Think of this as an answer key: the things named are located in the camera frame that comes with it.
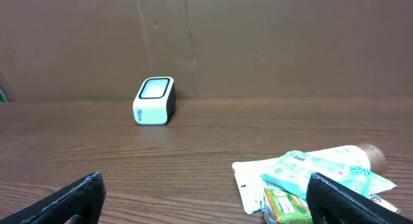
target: light blue plastic package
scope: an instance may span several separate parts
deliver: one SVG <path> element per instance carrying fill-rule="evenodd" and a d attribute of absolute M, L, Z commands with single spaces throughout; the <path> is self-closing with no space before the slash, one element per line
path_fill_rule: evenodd
<path fill-rule="evenodd" d="M 336 161 L 293 150 L 266 167 L 261 177 L 300 198 L 306 199 L 307 186 L 313 172 L 319 172 L 343 186 L 368 197 L 396 185 L 357 161 Z"/>

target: white plastic packet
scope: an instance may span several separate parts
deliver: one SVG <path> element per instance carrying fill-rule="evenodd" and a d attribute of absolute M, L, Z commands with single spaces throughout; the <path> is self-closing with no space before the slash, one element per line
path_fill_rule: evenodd
<path fill-rule="evenodd" d="M 368 160 L 366 153 L 357 146 L 347 145 L 342 147 L 334 147 L 325 150 L 318 150 L 315 152 L 308 152 L 307 154 L 317 157 L 331 158 L 334 160 L 346 160 L 351 158 L 360 165 L 370 168 L 370 161 Z M 232 169 L 237 181 L 237 186 L 239 194 L 241 195 L 244 211 L 247 214 L 252 214 L 261 210 L 261 204 L 263 204 L 264 202 L 264 188 L 282 190 L 282 188 L 264 181 L 260 176 L 262 175 L 266 167 L 275 165 L 277 161 L 278 158 L 273 158 L 249 162 L 235 162 L 232 164 Z M 370 183 L 370 186 L 379 187 L 380 184 L 381 183 L 375 183 L 375 181 L 372 181 Z M 385 208 L 396 210 L 396 207 L 392 205 L 388 205 L 388 207 Z"/>
<path fill-rule="evenodd" d="M 261 177 L 296 196 L 305 199 L 311 174 L 319 172 L 365 197 L 394 188 L 388 179 L 370 171 L 352 159 L 331 160 L 293 150 L 266 166 Z"/>

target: wood grain surface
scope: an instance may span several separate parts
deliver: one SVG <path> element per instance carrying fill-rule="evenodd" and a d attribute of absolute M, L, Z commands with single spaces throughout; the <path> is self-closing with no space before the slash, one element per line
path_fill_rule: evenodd
<path fill-rule="evenodd" d="M 181 100 L 165 126 L 135 124 L 132 102 L 0 104 L 0 217 L 94 170 L 101 223 L 263 223 L 244 213 L 235 161 L 373 143 L 398 186 L 383 197 L 413 219 L 413 99 Z"/>

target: wooden table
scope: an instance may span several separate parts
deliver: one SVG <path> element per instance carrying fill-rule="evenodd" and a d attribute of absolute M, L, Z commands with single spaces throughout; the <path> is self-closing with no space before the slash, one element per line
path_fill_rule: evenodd
<path fill-rule="evenodd" d="M 166 126 L 135 124 L 131 101 L 0 105 L 0 217 L 94 170 L 101 223 L 262 223 L 244 213 L 231 164 L 288 150 L 373 143 L 413 219 L 413 99 L 181 100 Z"/>

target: brown bottle cap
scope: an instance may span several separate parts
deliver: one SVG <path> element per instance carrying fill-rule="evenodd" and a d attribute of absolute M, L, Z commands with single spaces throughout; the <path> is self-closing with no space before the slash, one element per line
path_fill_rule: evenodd
<path fill-rule="evenodd" d="M 357 147 L 366 152 L 372 172 L 381 175 L 387 171 L 386 157 L 378 147 L 371 143 L 362 143 Z"/>

